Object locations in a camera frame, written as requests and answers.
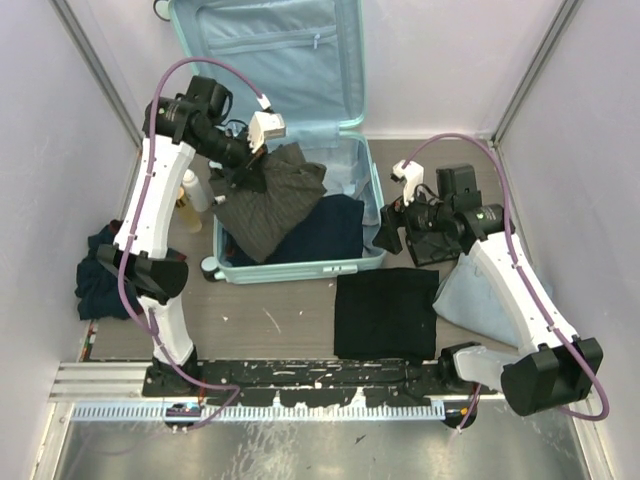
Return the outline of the black garment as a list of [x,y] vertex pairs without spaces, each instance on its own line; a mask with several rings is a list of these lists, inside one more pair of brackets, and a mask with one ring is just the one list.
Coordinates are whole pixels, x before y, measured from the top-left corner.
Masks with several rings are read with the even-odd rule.
[[436,356],[439,273],[390,268],[342,275],[334,302],[334,355],[347,360]]

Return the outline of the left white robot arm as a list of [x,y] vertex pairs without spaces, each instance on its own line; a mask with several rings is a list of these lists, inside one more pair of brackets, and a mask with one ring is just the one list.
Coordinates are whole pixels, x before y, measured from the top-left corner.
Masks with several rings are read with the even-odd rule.
[[156,97],[145,113],[141,166],[122,225],[98,261],[116,278],[120,300],[153,342],[146,396],[188,396],[204,388],[197,350],[186,327],[181,294],[188,265],[168,254],[168,233],[184,174],[196,156],[214,160],[232,186],[261,191],[256,169],[265,147],[250,143],[247,129],[222,130],[232,93],[216,80],[195,76],[185,93]]

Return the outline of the navy blue sweater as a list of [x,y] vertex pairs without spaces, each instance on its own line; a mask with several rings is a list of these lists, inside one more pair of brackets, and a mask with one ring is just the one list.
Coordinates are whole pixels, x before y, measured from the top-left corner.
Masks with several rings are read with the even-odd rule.
[[364,208],[363,201],[344,194],[326,196],[264,261],[249,257],[233,237],[227,241],[227,260],[233,267],[248,267],[361,258]]

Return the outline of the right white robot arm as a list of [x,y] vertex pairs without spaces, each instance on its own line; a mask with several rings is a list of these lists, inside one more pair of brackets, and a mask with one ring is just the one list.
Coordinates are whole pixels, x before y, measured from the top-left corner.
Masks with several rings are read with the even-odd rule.
[[603,350],[581,337],[554,306],[528,263],[507,210],[486,204],[475,170],[461,164],[437,171],[436,191],[424,169],[396,163],[392,179],[402,193],[380,210],[375,246],[392,254],[408,250],[415,266],[448,260],[469,265],[488,283],[514,334],[513,355],[469,342],[448,347],[438,379],[459,394],[472,383],[501,392],[520,416],[562,408],[586,399],[596,385]]

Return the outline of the grey pinstriped shirt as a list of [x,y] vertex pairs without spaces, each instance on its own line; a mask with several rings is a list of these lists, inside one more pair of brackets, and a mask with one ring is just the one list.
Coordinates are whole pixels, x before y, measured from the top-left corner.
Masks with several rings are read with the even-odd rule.
[[209,178],[213,194],[224,198],[213,205],[216,218],[257,263],[273,254],[324,197],[327,171],[325,165],[307,161],[297,143],[277,147],[261,167],[263,193],[231,187],[220,169],[212,170]]

